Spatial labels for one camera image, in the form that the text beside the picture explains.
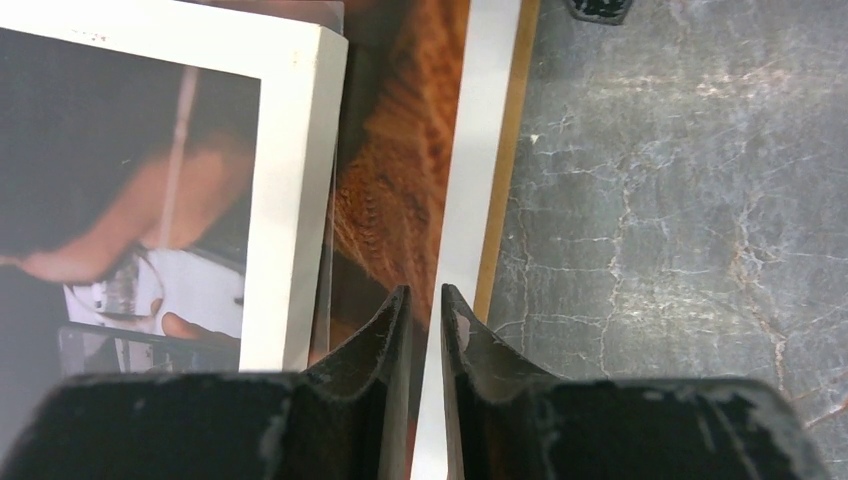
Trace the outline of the white wooden picture frame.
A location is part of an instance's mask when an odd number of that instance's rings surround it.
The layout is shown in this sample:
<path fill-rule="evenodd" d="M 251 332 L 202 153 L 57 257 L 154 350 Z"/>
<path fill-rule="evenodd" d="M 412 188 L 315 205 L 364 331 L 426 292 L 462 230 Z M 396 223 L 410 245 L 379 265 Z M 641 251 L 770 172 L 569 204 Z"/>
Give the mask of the white wooden picture frame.
<path fill-rule="evenodd" d="M 3 2 L 4 28 L 260 83 L 239 368 L 302 370 L 348 43 L 305 21 L 177 1 Z"/>

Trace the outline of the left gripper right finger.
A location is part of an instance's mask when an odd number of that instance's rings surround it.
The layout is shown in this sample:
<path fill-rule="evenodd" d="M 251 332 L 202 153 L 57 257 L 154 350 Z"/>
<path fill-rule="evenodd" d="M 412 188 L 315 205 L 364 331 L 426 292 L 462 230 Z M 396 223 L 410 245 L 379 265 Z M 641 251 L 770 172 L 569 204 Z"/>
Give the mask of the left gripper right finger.
<path fill-rule="evenodd" d="M 791 407 L 743 378 L 572 381 L 441 290 L 452 479 L 826 479 Z"/>

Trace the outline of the photo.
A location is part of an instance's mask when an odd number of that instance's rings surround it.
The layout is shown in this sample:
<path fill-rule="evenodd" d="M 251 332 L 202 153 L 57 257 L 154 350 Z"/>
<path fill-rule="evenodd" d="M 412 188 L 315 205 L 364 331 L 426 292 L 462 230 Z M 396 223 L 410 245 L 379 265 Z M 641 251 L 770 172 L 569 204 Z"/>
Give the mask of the photo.
<path fill-rule="evenodd" d="M 239 368 L 256 78 L 1 24 L 1 424 L 76 376 L 301 372 L 432 306 L 469 5 L 358 1 L 307 365 Z"/>

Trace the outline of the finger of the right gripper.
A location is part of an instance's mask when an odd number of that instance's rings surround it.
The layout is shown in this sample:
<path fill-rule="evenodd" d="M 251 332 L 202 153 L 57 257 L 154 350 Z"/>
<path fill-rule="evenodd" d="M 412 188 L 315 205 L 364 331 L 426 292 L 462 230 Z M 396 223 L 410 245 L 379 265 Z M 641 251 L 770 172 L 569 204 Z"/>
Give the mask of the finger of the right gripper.
<path fill-rule="evenodd" d="M 624 23 L 633 0 L 565 0 L 564 4 L 575 20 L 618 26 Z"/>

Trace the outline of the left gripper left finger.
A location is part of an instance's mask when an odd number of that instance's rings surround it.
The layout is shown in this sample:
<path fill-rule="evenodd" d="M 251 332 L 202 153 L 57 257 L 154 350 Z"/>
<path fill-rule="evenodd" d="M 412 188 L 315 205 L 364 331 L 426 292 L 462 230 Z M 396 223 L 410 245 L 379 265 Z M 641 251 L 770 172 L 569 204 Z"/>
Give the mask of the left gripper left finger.
<path fill-rule="evenodd" d="M 402 479 L 408 287 L 301 372 L 76 376 L 35 410 L 5 479 Z"/>

